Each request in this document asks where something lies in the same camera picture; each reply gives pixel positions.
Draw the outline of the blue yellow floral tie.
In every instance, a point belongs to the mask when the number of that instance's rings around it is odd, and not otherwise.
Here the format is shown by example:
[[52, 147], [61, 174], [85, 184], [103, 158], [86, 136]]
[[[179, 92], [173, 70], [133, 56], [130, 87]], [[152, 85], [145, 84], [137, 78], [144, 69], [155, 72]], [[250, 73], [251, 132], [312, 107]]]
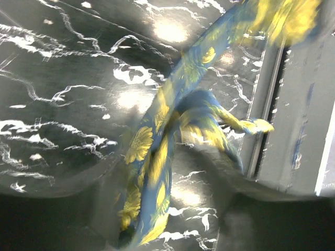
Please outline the blue yellow floral tie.
[[238, 119], [212, 92], [198, 89], [207, 70], [232, 44], [260, 32], [275, 45], [305, 40], [316, 28], [321, 1], [241, 1], [222, 14], [184, 51], [152, 104], [132, 133], [124, 157], [127, 189], [119, 211], [117, 250], [144, 245], [165, 230], [169, 218], [172, 158], [175, 143], [214, 146], [238, 170], [243, 169], [236, 148], [218, 120], [247, 134], [268, 133], [264, 119]]

